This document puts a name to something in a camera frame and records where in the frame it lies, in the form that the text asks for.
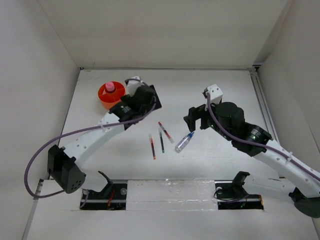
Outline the pink capped small bottle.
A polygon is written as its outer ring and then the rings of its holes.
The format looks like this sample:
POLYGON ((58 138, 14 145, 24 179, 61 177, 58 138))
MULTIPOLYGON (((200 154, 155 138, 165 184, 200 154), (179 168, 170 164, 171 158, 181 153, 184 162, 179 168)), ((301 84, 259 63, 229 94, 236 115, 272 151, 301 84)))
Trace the pink capped small bottle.
POLYGON ((116 87, 112 81, 106 82, 104 87, 106 93, 112 93, 116 90, 116 87))

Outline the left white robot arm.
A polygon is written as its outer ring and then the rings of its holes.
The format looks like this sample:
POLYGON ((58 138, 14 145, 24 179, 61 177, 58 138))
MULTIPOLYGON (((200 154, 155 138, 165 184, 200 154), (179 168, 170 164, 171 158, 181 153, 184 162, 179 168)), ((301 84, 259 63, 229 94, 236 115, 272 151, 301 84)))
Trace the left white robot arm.
POLYGON ((100 198, 107 198, 112 191, 111 179, 102 171, 98 172, 99 177, 89 176, 82 166, 107 141, 161 106, 153 85, 139 85, 133 93, 121 97, 97 126, 85 130, 84 134, 63 147, 52 146, 48 150, 49 175, 66 194, 86 189, 94 191, 100 198))

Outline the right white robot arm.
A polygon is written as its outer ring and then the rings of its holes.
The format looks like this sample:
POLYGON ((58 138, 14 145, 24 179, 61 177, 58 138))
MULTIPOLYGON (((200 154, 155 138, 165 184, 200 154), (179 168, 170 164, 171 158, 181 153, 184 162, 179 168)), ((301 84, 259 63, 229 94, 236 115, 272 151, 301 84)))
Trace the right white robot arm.
POLYGON ((191 107, 184 116, 188 129, 213 129, 236 150, 268 165, 285 179, 260 178, 239 171, 225 187, 218 186, 214 196, 225 205, 234 206, 250 195, 269 196, 292 204, 304 215, 320 217, 320 174, 286 151, 263 128, 245 121, 242 108, 232 102, 191 107))

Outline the clear spray bottle blue nozzle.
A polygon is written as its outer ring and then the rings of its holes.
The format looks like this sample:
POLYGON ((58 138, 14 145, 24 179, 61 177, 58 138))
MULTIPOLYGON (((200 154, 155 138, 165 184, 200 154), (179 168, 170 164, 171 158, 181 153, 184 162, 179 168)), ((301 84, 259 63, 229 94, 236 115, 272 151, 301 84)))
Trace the clear spray bottle blue nozzle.
POLYGON ((180 153, 190 142, 191 138, 193 137, 194 132, 188 133, 186 136, 184 136, 180 142, 175 146, 175 151, 177 153, 180 153))

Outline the red pen refill with white end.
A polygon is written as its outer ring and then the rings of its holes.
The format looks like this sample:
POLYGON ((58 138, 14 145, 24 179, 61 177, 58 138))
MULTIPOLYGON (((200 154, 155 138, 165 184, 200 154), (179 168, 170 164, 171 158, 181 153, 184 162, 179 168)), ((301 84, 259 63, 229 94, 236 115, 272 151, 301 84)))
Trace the red pen refill with white end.
POLYGON ((166 135, 166 137, 168 138, 168 140, 173 144, 174 140, 171 137, 171 135, 168 133, 168 131, 165 129, 165 127, 163 126, 163 124, 159 121, 158 122, 159 127, 161 128, 161 130, 164 132, 164 134, 166 135))

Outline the green pen refill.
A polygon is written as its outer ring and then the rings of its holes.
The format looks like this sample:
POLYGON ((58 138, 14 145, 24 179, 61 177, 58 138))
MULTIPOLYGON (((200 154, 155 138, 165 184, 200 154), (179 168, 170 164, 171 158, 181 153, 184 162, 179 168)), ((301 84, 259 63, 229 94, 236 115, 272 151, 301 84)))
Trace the green pen refill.
POLYGON ((162 129, 161 128, 158 129, 158 133, 159 133, 161 151, 164 154, 165 153, 165 147, 164 147, 164 140, 163 140, 163 134, 162 134, 162 129))

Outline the orange round compartment organizer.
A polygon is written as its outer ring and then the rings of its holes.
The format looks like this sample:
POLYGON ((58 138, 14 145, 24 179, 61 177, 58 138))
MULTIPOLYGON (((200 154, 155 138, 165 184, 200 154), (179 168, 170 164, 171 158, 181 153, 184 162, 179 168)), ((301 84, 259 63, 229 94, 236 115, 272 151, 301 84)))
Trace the orange round compartment organizer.
POLYGON ((126 94, 126 88, 125 86, 117 81, 111 81, 115 85, 115 91, 111 93, 105 92, 105 83, 99 88, 98 90, 98 98, 103 105, 103 107, 107 110, 112 108, 114 105, 116 105, 118 102, 121 101, 121 97, 123 97, 126 94))

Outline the aluminium rail right edge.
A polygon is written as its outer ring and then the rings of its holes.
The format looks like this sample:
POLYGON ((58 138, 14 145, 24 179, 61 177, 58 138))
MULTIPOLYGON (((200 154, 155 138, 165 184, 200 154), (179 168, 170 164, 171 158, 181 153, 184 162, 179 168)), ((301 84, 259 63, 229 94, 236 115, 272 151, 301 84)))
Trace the aluminium rail right edge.
POLYGON ((251 68, 248 69, 250 73, 250 78, 253 84, 253 88, 257 97, 257 101, 261 110, 262 118, 264 124, 266 126, 266 130, 272 135, 272 137, 279 143, 279 137, 271 116, 271 112, 269 110, 267 100, 262 88, 262 84, 258 75, 258 69, 260 65, 253 65, 251 68))

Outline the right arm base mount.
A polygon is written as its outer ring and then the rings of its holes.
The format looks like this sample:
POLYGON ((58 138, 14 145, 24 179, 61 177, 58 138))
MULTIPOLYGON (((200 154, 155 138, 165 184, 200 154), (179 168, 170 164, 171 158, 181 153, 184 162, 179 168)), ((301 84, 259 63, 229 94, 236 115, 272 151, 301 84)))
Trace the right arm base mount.
POLYGON ((260 195, 236 193, 231 182, 216 183, 213 198, 217 200, 218 210, 264 210, 260 195))

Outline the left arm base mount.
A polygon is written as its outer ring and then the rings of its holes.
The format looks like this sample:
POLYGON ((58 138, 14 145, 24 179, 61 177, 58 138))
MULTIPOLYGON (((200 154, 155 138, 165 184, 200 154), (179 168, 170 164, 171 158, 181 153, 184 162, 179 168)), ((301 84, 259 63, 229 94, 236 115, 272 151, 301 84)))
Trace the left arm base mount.
POLYGON ((124 211, 127 205, 128 183, 118 181, 113 184, 108 196, 102 196, 93 190, 84 191, 79 208, 88 211, 124 211))

